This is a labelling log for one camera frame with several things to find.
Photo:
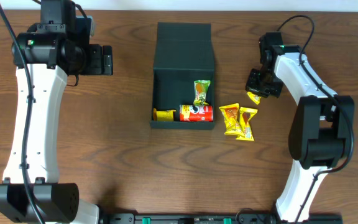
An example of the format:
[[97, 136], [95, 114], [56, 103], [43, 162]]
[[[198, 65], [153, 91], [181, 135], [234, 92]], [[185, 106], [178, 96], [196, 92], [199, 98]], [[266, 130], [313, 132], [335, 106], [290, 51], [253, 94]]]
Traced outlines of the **yellow candy packet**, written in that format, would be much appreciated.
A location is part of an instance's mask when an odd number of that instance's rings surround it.
[[259, 105], [260, 104], [260, 99], [261, 97], [248, 91], [247, 92], [247, 96], [256, 104], [256, 105]]
[[236, 137], [236, 140], [254, 141], [250, 120], [257, 114], [258, 109], [240, 107], [239, 109], [239, 124], [241, 126], [242, 134]]
[[237, 120], [239, 112], [239, 103], [220, 106], [219, 109], [224, 117], [224, 123], [226, 125], [226, 131], [224, 134], [230, 136], [244, 137], [242, 128]]

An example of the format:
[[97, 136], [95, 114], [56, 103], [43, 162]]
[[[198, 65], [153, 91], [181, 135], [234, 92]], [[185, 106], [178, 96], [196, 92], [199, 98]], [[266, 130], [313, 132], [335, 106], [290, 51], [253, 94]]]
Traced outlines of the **green snack packet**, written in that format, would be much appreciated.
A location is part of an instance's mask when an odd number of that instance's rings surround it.
[[206, 96], [208, 92], [208, 88], [211, 84], [210, 80], [195, 80], [194, 88], [195, 88], [195, 99], [194, 105], [208, 105], [206, 102]]

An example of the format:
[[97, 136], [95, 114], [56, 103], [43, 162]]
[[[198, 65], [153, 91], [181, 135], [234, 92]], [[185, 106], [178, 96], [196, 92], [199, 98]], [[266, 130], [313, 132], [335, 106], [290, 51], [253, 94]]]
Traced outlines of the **red Pringles can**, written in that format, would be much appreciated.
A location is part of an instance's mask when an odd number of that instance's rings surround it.
[[212, 122], [213, 107], [211, 105], [180, 105], [180, 121]]

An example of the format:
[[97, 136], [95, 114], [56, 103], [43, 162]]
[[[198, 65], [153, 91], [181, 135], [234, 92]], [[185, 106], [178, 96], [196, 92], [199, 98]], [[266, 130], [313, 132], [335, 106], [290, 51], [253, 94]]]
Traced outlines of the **yellow biscuit packet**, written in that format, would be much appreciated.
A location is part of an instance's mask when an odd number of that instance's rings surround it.
[[174, 114], [176, 110], [162, 110], [153, 109], [154, 121], [174, 121]]

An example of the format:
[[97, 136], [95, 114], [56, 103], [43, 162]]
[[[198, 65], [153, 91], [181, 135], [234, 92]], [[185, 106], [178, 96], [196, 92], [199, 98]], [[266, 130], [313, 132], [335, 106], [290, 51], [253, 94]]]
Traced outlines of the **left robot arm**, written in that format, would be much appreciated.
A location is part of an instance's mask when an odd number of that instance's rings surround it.
[[0, 213], [15, 223], [108, 223], [76, 184], [60, 183], [57, 136], [68, 77], [112, 75], [112, 48], [90, 43], [94, 21], [79, 4], [43, 0], [40, 7], [40, 22], [12, 34], [18, 101]]

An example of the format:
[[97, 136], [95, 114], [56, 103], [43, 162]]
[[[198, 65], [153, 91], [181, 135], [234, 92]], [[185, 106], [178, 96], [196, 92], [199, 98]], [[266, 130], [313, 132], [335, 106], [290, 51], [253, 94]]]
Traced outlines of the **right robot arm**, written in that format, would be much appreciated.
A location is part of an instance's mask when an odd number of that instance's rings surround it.
[[261, 69], [250, 72], [246, 90], [278, 98], [287, 87], [297, 108], [288, 135], [293, 159], [286, 186], [266, 223], [342, 223], [336, 214], [311, 214], [323, 179], [349, 158], [354, 101], [326, 86], [298, 45], [285, 45], [279, 31], [259, 39]]

